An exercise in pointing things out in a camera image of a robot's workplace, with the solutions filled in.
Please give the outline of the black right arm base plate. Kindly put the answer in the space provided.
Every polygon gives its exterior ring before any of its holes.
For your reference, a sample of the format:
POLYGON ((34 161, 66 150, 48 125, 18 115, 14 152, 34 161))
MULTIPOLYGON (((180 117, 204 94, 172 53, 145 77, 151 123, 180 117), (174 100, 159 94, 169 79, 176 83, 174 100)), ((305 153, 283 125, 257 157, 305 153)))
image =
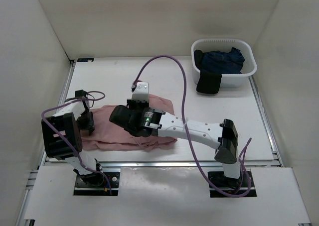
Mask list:
POLYGON ((243 180, 242 180, 242 179, 227 178, 226 176, 224 176, 223 171, 209 171, 208 179, 220 190, 232 195, 241 195, 245 193, 248 189, 248 181, 249 181, 248 179, 250 179, 251 188, 249 193, 245 197, 257 197, 252 173, 251 171, 247 171, 247 172, 248 172, 249 178, 247 177, 246 174, 243 174, 243 180))

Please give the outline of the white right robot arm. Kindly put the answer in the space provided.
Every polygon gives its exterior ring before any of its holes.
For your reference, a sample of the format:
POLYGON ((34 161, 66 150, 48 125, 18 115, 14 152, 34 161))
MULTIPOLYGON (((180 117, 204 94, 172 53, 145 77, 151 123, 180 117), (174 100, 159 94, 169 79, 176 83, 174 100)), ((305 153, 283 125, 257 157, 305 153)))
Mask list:
POLYGON ((222 123, 183 120, 143 104, 118 105, 109 120, 132 136, 173 137, 204 144, 215 150, 214 159, 222 164, 226 184, 235 186, 242 180, 238 133, 232 120, 225 119, 222 123))

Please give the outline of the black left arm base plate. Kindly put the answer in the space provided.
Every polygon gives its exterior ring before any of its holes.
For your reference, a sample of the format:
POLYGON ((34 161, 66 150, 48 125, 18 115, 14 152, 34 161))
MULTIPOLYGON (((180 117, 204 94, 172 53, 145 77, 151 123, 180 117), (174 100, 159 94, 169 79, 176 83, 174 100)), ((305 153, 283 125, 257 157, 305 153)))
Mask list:
POLYGON ((104 171, 104 174, 91 173, 77 175, 74 196, 117 196, 120 184, 119 171, 104 171))

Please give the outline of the pink trousers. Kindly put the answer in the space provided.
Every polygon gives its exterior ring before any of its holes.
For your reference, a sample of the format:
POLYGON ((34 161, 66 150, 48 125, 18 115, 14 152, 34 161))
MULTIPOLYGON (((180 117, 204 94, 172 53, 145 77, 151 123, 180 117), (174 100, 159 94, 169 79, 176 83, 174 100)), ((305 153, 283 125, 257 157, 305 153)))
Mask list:
POLYGON ((114 105, 92 109, 95 130, 91 135, 81 131, 83 150, 102 151, 151 151, 156 148, 170 149, 177 142, 173 137, 134 137, 109 121, 114 105))

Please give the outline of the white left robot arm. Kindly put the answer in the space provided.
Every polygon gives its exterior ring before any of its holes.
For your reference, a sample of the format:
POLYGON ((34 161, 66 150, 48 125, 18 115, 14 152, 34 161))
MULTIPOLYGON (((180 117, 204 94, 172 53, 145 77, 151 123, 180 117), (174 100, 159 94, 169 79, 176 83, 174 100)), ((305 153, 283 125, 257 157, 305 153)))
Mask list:
POLYGON ((105 184, 102 166, 83 151, 81 132, 91 135, 95 130, 90 108, 95 101, 94 91, 77 90, 75 96, 41 113, 43 142, 47 157, 69 163, 77 176, 87 184, 99 187, 105 184))

